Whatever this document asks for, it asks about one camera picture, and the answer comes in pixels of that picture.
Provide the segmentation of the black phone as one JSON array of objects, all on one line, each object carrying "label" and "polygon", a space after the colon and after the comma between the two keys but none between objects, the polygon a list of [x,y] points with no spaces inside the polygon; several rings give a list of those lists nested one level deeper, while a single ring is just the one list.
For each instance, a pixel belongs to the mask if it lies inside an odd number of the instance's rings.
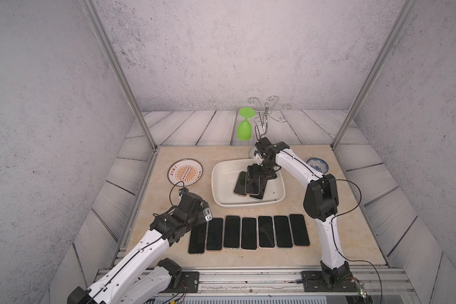
[{"label": "black phone", "polygon": [[274,248],[274,223],[271,216],[258,217],[258,245],[261,248]]},{"label": "black phone", "polygon": [[292,248],[293,240],[289,218],[283,215],[274,216],[274,229],[276,233],[276,246],[278,248]]},{"label": "black phone", "polygon": [[310,246],[305,218],[302,214],[290,214],[290,226],[295,246]]},{"label": "black phone", "polygon": [[199,255],[205,252],[207,223],[204,222],[191,230],[188,253]]}]

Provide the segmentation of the phone with purple clear case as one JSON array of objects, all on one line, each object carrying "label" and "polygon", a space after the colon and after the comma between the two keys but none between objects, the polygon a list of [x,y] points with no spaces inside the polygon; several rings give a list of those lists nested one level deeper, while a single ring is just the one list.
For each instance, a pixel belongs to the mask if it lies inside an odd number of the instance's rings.
[{"label": "phone with purple clear case", "polygon": [[247,195],[250,195],[250,194],[258,195],[260,178],[261,178],[260,176],[256,176],[250,172],[247,172],[247,174],[246,174],[246,193],[247,193]]}]

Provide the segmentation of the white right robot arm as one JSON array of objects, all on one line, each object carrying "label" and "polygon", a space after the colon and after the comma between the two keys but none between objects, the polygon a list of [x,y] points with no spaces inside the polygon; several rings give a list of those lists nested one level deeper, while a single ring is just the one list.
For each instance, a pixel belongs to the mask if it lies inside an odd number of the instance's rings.
[{"label": "white right robot arm", "polygon": [[267,138],[255,143],[255,161],[248,166],[245,191],[260,195],[265,184],[283,168],[305,187],[303,208],[316,225],[322,250],[322,283],[329,290],[341,288],[352,277],[348,261],[341,252],[337,220],[339,197],[336,178],[312,169],[284,142],[272,144]]}]

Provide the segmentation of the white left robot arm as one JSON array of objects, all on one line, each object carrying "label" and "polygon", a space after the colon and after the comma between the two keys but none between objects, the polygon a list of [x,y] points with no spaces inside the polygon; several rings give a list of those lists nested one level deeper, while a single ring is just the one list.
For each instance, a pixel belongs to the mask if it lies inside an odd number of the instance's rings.
[{"label": "white left robot arm", "polygon": [[114,268],[90,287],[77,287],[67,303],[145,303],[176,288],[182,267],[169,258],[158,262],[148,276],[140,276],[186,233],[212,219],[208,202],[182,188],[179,204],[155,216],[139,243]]}]

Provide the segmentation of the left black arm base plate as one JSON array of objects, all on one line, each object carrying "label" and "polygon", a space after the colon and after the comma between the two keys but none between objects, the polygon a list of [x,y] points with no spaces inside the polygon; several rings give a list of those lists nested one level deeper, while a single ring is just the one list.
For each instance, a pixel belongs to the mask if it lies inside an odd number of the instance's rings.
[{"label": "left black arm base plate", "polygon": [[200,273],[191,271],[182,271],[179,276],[171,283],[170,286],[160,294],[167,293],[197,293],[199,290]]}]

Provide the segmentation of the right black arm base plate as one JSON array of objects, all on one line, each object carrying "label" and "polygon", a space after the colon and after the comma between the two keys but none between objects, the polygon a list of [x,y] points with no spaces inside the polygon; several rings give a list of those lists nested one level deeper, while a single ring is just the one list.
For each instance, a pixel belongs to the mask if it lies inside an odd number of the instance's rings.
[{"label": "right black arm base plate", "polygon": [[301,272],[301,283],[305,292],[351,293],[357,292],[358,287],[349,278],[337,278],[323,271]]}]

